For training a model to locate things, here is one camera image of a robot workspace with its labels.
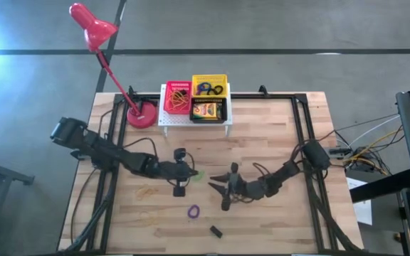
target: white shelf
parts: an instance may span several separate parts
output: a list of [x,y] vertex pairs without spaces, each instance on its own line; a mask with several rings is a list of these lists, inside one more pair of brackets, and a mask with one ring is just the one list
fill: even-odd
[[169,114],[164,111],[165,90],[166,85],[161,85],[161,95],[159,100],[159,117],[157,125],[164,127],[164,135],[167,136],[168,127],[225,127],[226,136],[228,136],[228,128],[232,123],[232,102],[231,102],[231,85],[227,84],[227,120],[222,124],[196,124],[189,119],[188,114]]

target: lamp arm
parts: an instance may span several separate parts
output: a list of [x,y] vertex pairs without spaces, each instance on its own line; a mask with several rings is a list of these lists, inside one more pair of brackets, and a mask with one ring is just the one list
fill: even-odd
[[105,71],[107,71],[108,75],[112,78],[113,82],[117,85],[118,89],[120,89],[120,92],[125,97],[125,99],[129,103],[131,108],[134,110],[135,115],[139,116],[140,115],[139,109],[137,108],[135,103],[129,98],[129,96],[127,96],[126,91],[122,88],[121,84],[118,82],[115,75],[113,75],[113,72],[110,69],[110,66],[108,65],[107,59],[105,59],[103,52],[101,50],[98,50],[97,52],[98,52],[98,60],[99,60],[99,63],[101,64],[102,68],[104,68]]

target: purple rubber band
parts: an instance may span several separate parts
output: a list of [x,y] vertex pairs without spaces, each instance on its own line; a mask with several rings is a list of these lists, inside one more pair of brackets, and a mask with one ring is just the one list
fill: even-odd
[[[192,215],[192,214],[191,214],[192,210],[194,210],[194,209],[197,210],[196,215]],[[190,218],[198,218],[198,217],[199,217],[199,214],[200,214],[200,208],[199,208],[198,205],[193,205],[193,206],[191,206],[191,207],[189,208],[189,210],[188,210],[188,217],[190,217]]]

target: rubber band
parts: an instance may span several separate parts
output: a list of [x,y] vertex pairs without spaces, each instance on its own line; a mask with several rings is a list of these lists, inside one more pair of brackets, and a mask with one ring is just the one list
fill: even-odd
[[205,171],[199,171],[197,175],[191,177],[192,181],[200,181],[204,177]]
[[170,104],[168,104],[167,107],[169,110],[183,110],[189,104],[188,99],[189,96],[186,91],[181,92],[176,90],[170,94]]
[[143,224],[144,224],[145,226],[151,226],[151,225],[158,224],[157,218],[153,217],[153,216],[151,215],[151,213],[148,213],[147,211],[142,211],[142,212],[140,212],[140,213],[139,213],[139,219],[143,222]]
[[[194,209],[196,209],[196,214],[195,214],[195,215],[192,215],[191,212],[192,212]],[[192,205],[192,206],[189,208],[189,210],[188,210],[188,217],[190,217],[190,218],[198,218],[199,215],[200,215],[200,208],[199,208],[199,206],[198,206],[198,205]]]
[[155,188],[149,188],[149,187],[148,187],[148,184],[143,184],[143,186],[142,186],[141,188],[139,188],[139,189],[135,192],[135,195],[136,195],[135,198],[136,198],[138,201],[141,201],[141,200],[143,200],[143,198],[148,197],[148,196],[151,196],[151,195],[153,195],[155,192],[157,192],[157,189],[155,189]]

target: white paper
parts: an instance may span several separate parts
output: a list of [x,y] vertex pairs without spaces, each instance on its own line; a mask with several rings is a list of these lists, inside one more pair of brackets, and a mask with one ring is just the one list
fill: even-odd
[[[353,178],[347,178],[347,186],[349,189],[364,185],[366,182],[358,181]],[[354,203],[354,212],[357,216],[357,221],[367,225],[373,225],[373,217],[371,213],[371,200]]]

